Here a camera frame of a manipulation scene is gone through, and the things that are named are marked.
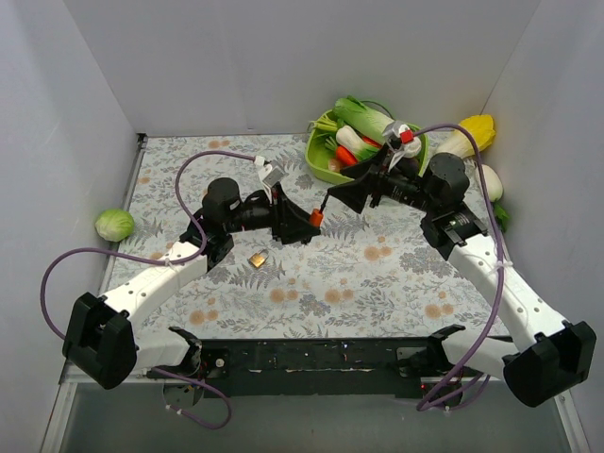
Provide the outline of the orange black padlock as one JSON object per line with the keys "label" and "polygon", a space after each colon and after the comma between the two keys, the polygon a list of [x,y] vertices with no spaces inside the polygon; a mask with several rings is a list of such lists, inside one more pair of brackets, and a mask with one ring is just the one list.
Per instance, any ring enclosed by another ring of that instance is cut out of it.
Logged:
{"label": "orange black padlock", "polygon": [[313,227],[319,227],[324,219],[324,210],[327,206],[327,201],[329,199],[329,194],[327,194],[323,200],[323,202],[321,203],[320,207],[318,209],[314,209],[312,211],[312,213],[310,214],[310,218],[309,218],[309,223],[313,226]]}

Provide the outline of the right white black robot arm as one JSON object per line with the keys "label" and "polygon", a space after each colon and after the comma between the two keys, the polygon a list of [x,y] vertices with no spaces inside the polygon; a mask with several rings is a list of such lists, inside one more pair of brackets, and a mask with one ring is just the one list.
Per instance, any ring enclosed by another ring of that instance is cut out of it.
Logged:
{"label": "right white black robot arm", "polygon": [[443,376],[468,367],[503,380],[519,401],[534,408],[587,379],[596,333],[586,322],[570,323],[529,287],[465,204],[468,187],[462,159],[443,153],[430,160],[422,176],[391,175],[371,165],[327,192],[355,212],[376,206],[383,196],[423,211],[428,244],[474,285],[492,307],[489,320],[500,320],[511,337],[503,341],[488,332],[446,327],[430,335],[425,351],[404,365],[427,365]]}

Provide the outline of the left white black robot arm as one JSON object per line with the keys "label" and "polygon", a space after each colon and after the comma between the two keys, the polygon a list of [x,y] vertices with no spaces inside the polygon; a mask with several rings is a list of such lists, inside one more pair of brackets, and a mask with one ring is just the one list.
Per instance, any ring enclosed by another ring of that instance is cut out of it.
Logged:
{"label": "left white black robot arm", "polygon": [[280,184],[241,198],[235,180],[213,180],[195,219],[151,266],[100,296],[83,294],[74,304],[62,352],[106,390],[133,371],[159,367],[189,378],[202,368],[202,342],[181,327],[142,335],[143,322],[181,288],[207,274],[234,246],[233,234],[268,228],[283,244],[309,243],[319,235],[321,213],[306,212]]}

